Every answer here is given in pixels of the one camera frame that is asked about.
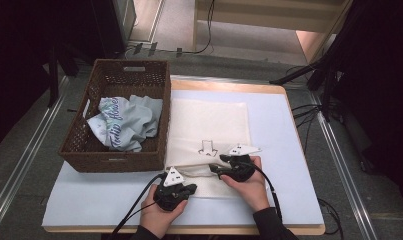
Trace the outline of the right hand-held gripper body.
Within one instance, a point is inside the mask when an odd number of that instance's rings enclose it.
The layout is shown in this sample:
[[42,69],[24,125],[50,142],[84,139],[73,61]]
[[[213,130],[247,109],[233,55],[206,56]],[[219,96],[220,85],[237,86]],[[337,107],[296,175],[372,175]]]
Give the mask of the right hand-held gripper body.
[[237,182],[248,180],[255,172],[250,154],[258,153],[260,151],[261,149],[258,147],[243,144],[237,144],[231,148],[228,155],[233,156],[233,159],[232,161],[227,162],[231,166],[229,176]]

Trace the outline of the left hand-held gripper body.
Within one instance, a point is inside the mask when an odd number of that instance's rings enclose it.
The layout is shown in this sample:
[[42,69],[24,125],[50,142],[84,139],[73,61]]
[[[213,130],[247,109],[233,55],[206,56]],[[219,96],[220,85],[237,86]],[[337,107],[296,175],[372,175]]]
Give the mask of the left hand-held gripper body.
[[153,200],[164,211],[173,211],[183,200],[180,193],[183,190],[184,177],[171,167],[161,177],[160,184],[154,193]]

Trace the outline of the white mesh laundry bag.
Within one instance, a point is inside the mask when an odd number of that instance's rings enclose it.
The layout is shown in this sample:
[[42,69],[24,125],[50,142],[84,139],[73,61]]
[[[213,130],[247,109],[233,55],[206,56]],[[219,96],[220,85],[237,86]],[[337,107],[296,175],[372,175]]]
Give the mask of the white mesh laundry bag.
[[248,107],[245,103],[174,99],[171,102],[165,167],[195,184],[198,198],[235,198],[235,190],[210,171],[211,164],[226,167],[220,159],[238,145],[249,146]]

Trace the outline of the light blue printed t-shirt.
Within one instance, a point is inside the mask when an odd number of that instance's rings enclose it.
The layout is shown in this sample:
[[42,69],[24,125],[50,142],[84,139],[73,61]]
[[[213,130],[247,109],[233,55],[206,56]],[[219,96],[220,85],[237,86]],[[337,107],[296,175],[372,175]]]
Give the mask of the light blue printed t-shirt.
[[98,105],[100,113],[87,123],[110,150],[140,152],[141,144],[157,135],[162,108],[162,99],[148,96],[105,97]]

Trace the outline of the brown wicker basket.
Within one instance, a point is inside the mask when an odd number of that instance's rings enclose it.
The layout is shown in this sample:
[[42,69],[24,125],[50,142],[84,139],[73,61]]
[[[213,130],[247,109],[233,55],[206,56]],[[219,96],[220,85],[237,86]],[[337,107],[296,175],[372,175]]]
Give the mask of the brown wicker basket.
[[[128,98],[132,95],[163,101],[158,133],[155,137],[144,140],[139,152],[111,150],[95,137],[87,120],[99,113],[98,105],[103,97]],[[85,173],[163,169],[170,119],[170,95],[169,65],[165,61],[96,60],[59,155],[76,171]]]

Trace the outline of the person's left hand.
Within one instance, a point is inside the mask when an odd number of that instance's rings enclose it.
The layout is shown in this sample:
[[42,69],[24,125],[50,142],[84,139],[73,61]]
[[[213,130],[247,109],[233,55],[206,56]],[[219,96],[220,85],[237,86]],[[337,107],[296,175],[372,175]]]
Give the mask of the person's left hand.
[[187,200],[183,200],[173,211],[164,211],[154,201],[156,189],[157,185],[152,184],[147,197],[141,204],[140,226],[161,239],[166,235],[173,221],[184,212]]

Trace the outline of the person's right hand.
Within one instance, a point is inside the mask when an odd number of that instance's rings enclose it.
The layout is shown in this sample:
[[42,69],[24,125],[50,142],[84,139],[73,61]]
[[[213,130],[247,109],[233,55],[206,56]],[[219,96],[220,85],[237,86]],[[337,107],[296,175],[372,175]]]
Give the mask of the person's right hand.
[[222,175],[220,179],[237,191],[251,207],[253,212],[258,212],[270,207],[266,193],[265,179],[258,171],[255,171],[245,182],[237,182],[227,175]]

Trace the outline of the black tripod stand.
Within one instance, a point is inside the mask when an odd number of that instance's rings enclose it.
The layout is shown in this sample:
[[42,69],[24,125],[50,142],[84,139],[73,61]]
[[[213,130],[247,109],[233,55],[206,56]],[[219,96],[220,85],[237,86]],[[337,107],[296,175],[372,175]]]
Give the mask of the black tripod stand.
[[353,0],[348,8],[347,17],[340,32],[337,34],[327,52],[319,60],[283,78],[270,80],[269,83],[282,86],[306,73],[313,72],[307,82],[307,87],[310,91],[316,91],[321,84],[324,84],[320,111],[325,120],[328,121],[331,90],[336,83],[337,71],[342,63],[344,52],[349,49],[349,37],[353,35],[357,22],[361,18],[364,9],[364,0]]

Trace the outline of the black stand leg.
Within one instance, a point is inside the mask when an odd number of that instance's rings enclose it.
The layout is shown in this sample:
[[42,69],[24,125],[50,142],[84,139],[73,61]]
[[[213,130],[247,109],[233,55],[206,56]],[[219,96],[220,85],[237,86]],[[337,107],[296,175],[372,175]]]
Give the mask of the black stand leg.
[[54,44],[49,52],[49,90],[48,107],[52,107],[59,98],[58,66],[67,76],[75,76],[79,68],[73,59],[74,49],[69,44]]

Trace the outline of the grey cabinet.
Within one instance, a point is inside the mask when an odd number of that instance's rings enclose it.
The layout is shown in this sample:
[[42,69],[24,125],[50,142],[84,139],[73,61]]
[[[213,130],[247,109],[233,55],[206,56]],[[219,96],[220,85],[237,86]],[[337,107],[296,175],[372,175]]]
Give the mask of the grey cabinet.
[[133,0],[112,0],[116,12],[123,43],[127,44],[136,21],[136,11]]

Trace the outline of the metal floor rail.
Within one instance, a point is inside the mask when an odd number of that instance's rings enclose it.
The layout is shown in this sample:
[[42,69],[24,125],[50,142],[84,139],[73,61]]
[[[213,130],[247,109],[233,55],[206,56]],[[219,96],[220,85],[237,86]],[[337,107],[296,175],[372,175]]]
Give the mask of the metal floor rail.
[[330,123],[322,113],[319,114],[318,120],[363,240],[378,240],[369,213],[358,192]]
[[17,164],[15,165],[0,193],[0,224],[18,189],[20,188],[20,185],[22,184],[23,179],[26,176],[41,144],[43,143],[47,132],[55,120],[60,107],[64,102],[69,85],[70,78],[68,76],[64,76],[59,83],[59,98],[44,112],[44,115],[34,134],[21,154]]

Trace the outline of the beige wooden shelf frame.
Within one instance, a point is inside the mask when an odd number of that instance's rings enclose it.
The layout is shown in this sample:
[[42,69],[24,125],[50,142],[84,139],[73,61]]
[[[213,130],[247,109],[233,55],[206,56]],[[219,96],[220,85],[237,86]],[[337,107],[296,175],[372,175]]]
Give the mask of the beige wooden shelf frame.
[[216,22],[295,30],[308,63],[320,58],[332,34],[345,22],[353,0],[195,0],[194,38],[197,22],[206,20],[215,1]]

